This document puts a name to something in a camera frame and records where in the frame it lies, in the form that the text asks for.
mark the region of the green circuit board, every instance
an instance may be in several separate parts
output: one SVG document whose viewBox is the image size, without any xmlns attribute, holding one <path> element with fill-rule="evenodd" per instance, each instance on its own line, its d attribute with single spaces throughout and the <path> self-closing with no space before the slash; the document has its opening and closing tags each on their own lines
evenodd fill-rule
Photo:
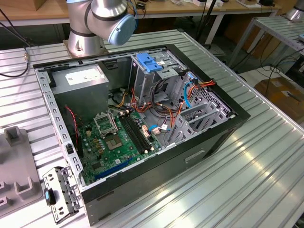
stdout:
<svg viewBox="0 0 304 228">
<path fill-rule="evenodd" d="M 131 113 L 130 117 L 134 122 L 140 124 L 139 126 L 144 124 L 137 112 Z M 140 154 L 119 118 L 115 116 L 113 119 L 118 129 L 116 134 L 101 137 L 94 121 L 78 129 L 83 148 L 83 157 L 80 157 L 83 165 L 82 176 L 86 184 L 93 183 L 98 174 L 111 171 L 111 169 L 118 168 L 120 165 L 134 164 L 161 150 L 159 142 L 151 135 L 150 141 L 148 139 L 146 141 L 154 148 L 154 151 Z M 98 125 L 104 126 L 104 129 L 111 127 L 107 118 L 99 120 Z"/>
</svg>

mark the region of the workbench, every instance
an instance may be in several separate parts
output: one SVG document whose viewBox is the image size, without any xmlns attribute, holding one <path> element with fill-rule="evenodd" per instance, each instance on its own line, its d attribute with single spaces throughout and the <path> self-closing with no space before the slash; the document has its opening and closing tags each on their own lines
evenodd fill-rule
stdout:
<svg viewBox="0 0 304 228">
<path fill-rule="evenodd" d="M 248 53 L 257 45 L 264 33 L 268 33 L 285 44 L 284 48 L 278 53 L 278 58 L 274 63 L 274 66 L 279 62 L 279 60 L 285 57 L 288 47 L 294 49 L 295 51 L 299 51 L 300 54 L 304 55 L 304 42 L 299 39 L 299 35 L 304 34 L 304 20 L 295 23 L 282 16 L 271 18 L 253 18 L 245 30 L 242 38 L 233 50 L 229 66 L 232 66 L 233 62 L 238 56 L 239 51 L 243 47 L 245 41 L 255 26 L 261 30 L 248 49 Z"/>
<path fill-rule="evenodd" d="M 0 8 L 12 20 L 15 26 L 25 25 L 45 25 L 45 24 L 63 24 L 69 23 L 67 4 L 65 0 L 47 0 L 37 11 L 30 11 L 25 9 L 18 9 L 7 6 L 0 6 Z M 275 5 L 274 7 L 261 6 L 261 8 L 247 8 L 242 6 L 235 0 L 230 0 L 223 3 L 222 7 L 215 7 L 211 15 L 216 15 L 211 31 L 207 37 L 206 44 L 211 44 L 212 40 L 219 28 L 219 25 L 227 14 L 249 14 L 249 13 L 268 13 L 270 16 L 277 14 L 281 7 Z M 173 4 L 170 0 L 165 2 L 149 1 L 146 3 L 146 13 L 138 9 L 138 18 L 168 18 L 168 17 L 185 17 L 185 16 L 201 16 L 204 7 L 198 7 L 193 3 L 184 3 L 182 6 Z M 0 22 L 9 26 L 9 23 L 0 14 Z"/>
<path fill-rule="evenodd" d="M 175 44 L 250 115 L 219 149 L 193 168 L 94 227 L 292 227 L 304 211 L 304 130 L 184 32 L 133 35 L 109 52 Z M 63 44 L 31 47 L 31 64 L 69 59 Z M 0 72 L 17 74 L 24 50 L 0 51 Z M 31 66 L 0 76 L 0 131 L 28 131 L 38 174 L 66 166 Z M 84 208 L 55 226 L 44 199 L 0 219 L 7 227 L 88 227 Z"/>
</svg>

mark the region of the cardboard box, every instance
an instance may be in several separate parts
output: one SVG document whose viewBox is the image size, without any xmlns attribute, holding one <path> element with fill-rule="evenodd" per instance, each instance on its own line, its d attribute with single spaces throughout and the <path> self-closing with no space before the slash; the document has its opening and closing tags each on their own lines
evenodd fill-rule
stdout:
<svg viewBox="0 0 304 228">
<path fill-rule="evenodd" d="M 37 11 L 46 0 L 0 0 L 0 5 Z"/>
<path fill-rule="evenodd" d="M 265 94 L 268 79 L 256 84 L 255 89 Z M 283 77 L 270 80 L 267 99 L 290 118 L 301 124 L 304 121 L 304 94 Z"/>
</svg>

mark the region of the red cable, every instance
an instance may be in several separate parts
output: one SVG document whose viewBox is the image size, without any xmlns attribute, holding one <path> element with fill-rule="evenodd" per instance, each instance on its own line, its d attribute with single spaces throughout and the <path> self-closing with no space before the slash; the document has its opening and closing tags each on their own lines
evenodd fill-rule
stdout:
<svg viewBox="0 0 304 228">
<path fill-rule="evenodd" d="M 71 109 L 69 109 L 69 107 L 65 106 L 65 108 L 71 113 L 73 120 L 74 120 L 74 127 L 75 127 L 75 134 L 76 134 L 76 145 L 78 145 L 78 134 L 77 134 L 77 124 L 76 124 L 76 119 L 75 119 L 75 115 L 72 112 Z"/>
</svg>

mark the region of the wooden tabletop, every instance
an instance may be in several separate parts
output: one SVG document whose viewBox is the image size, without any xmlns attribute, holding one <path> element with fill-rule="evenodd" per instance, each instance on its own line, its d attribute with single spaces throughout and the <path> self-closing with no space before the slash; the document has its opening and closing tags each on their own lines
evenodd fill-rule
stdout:
<svg viewBox="0 0 304 228">
<path fill-rule="evenodd" d="M 8 6 L 0 6 L 0 8 L 5 12 L 5 14 L 11 20 L 27 20 L 27 19 L 58 19 L 58 18 L 68 18 L 68 10 L 66 0 L 47 0 L 37 11 L 30 11 L 25 9 L 18 9 Z M 272 9 L 280 9 L 280 6 L 276 5 Z M 222 7 L 214 8 L 213 12 L 218 11 L 256 11 L 255 9 L 250 9 L 242 6 L 235 0 L 230 0 L 224 3 Z M 183 5 L 173 4 L 170 0 L 165 2 L 149 1 L 146 4 L 146 14 L 173 14 L 173 13 L 201 13 L 203 7 L 198 7 L 192 3 L 184 3 Z M 138 9 L 138 14 L 143 14 L 144 12 Z M 5 18 L 0 15 L 0 20 L 5 20 Z"/>
</svg>

